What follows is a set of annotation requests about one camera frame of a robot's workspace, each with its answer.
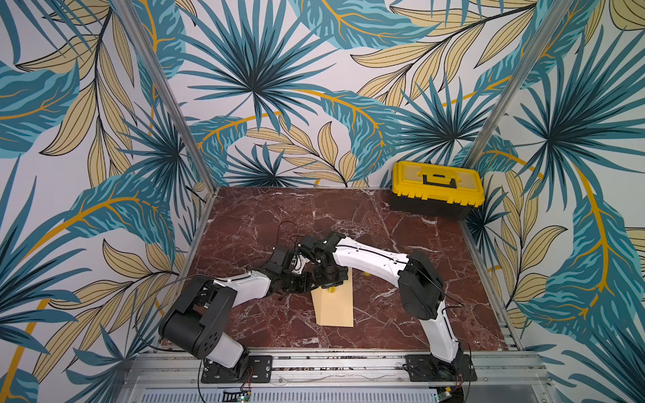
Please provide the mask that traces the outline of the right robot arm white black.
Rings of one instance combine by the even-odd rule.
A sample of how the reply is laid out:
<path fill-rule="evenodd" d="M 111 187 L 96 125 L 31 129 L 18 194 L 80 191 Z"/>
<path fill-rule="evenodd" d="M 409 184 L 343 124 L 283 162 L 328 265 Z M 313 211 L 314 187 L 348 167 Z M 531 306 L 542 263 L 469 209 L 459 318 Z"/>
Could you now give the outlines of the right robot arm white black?
<path fill-rule="evenodd" d="M 421 322 L 431 356 L 452 364 L 461 354 L 446 312 L 444 283 L 426 255 L 379 250 L 335 232 L 324 239 L 307 236 L 298 249 L 313 265 L 314 284 L 319 288 L 343 285 L 349 280 L 349 269 L 396 286 L 401 305 Z"/>

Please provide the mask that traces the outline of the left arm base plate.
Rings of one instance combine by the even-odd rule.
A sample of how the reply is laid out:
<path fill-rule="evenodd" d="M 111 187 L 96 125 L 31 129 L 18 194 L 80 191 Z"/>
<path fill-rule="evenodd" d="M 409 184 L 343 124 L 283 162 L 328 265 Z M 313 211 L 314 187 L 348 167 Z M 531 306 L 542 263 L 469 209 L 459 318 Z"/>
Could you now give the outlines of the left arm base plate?
<path fill-rule="evenodd" d="M 250 381 L 251 384 L 268 384 L 272 364 L 271 355 L 245 354 L 233 368 L 205 359 L 200 381 L 207 385 L 234 384 L 243 381 Z"/>

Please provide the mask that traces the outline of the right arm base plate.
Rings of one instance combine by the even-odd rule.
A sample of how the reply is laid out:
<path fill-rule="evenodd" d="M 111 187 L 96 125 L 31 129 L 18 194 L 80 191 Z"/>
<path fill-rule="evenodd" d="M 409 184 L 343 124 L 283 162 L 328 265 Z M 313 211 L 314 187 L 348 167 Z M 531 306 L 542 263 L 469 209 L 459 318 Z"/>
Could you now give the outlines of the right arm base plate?
<path fill-rule="evenodd" d="M 411 382 L 460 383 L 478 379 L 471 357 L 461 351 L 450 363 L 431 354 L 408 354 L 402 368 L 408 372 Z"/>

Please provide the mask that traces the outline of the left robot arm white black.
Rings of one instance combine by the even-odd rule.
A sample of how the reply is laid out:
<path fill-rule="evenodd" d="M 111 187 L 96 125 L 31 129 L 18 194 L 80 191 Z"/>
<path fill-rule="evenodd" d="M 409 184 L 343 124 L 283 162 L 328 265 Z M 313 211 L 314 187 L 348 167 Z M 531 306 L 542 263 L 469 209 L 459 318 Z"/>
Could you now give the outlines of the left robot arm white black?
<path fill-rule="evenodd" d="M 277 247 L 258 270 L 226 278 L 196 275 L 164 315 L 160 336 L 196 359 L 242 370 L 248 350 L 225 328 L 234 307 L 278 293 L 312 290 L 312 276 L 304 268 L 311 260 L 299 250 Z"/>

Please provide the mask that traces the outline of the manila paper envelope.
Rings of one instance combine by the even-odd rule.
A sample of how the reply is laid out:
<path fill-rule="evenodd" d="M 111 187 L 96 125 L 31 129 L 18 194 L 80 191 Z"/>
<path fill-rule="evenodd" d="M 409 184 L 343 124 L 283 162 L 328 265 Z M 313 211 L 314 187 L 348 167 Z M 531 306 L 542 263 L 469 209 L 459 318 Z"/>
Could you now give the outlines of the manila paper envelope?
<path fill-rule="evenodd" d="M 354 298 L 351 281 L 337 286 L 336 292 L 318 288 L 311 291 L 316 323 L 324 327 L 354 327 Z"/>

